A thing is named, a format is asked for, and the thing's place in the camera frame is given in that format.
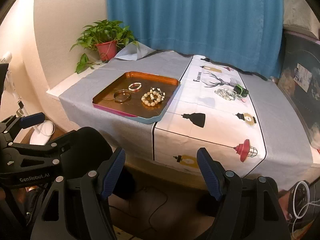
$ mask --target white lamp base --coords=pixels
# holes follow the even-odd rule
[[[45,121],[38,125],[38,130],[35,129],[30,138],[30,144],[45,145],[53,133],[53,123]]]

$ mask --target potted plant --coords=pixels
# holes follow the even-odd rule
[[[118,52],[123,49],[130,41],[134,41],[132,31],[129,26],[124,28],[119,25],[122,21],[97,21],[96,25],[86,25],[86,28],[77,39],[77,43],[72,45],[72,50],[75,46],[79,45],[94,51],[98,51],[102,61],[112,59]],[[87,67],[92,67],[91,61],[84,53],[80,61],[77,63],[76,72],[79,74]]]

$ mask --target red lamp print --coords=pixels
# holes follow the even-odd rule
[[[249,139],[244,140],[244,143],[240,143],[236,147],[233,147],[237,154],[240,155],[240,160],[244,162],[247,157],[255,157],[258,151],[255,147],[251,147]]]

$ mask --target screw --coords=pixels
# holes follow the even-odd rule
[[[59,177],[56,178],[56,182],[61,182],[61,181],[63,181],[63,177],[62,176],[59,176]]]
[[[54,159],[53,161],[52,161],[52,163],[54,164],[54,165],[57,165],[57,164],[59,164],[59,160],[58,159]]]
[[[88,175],[89,175],[89,177],[94,177],[97,175],[97,172],[96,171],[89,171]]]
[[[259,181],[262,182],[262,183],[265,183],[267,180],[266,180],[265,177],[260,176],[260,177],[259,177]]]
[[[233,171],[226,171],[226,176],[232,178],[235,174]]]

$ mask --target tray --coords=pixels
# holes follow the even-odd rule
[[[116,91],[128,89],[129,85],[135,82],[140,82],[142,87],[135,92],[131,91],[131,97],[128,100],[122,103],[114,100]],[[160,88],[162,92],[165,92],[165,98],[160,104],[146,106],[141,98],[150,91],[151,87]],[[179,87],[180,82],[174,78],[130,71],[124,73],[96,95],[92,103],[95,108],[103,111],[150,124],[161,120]]]

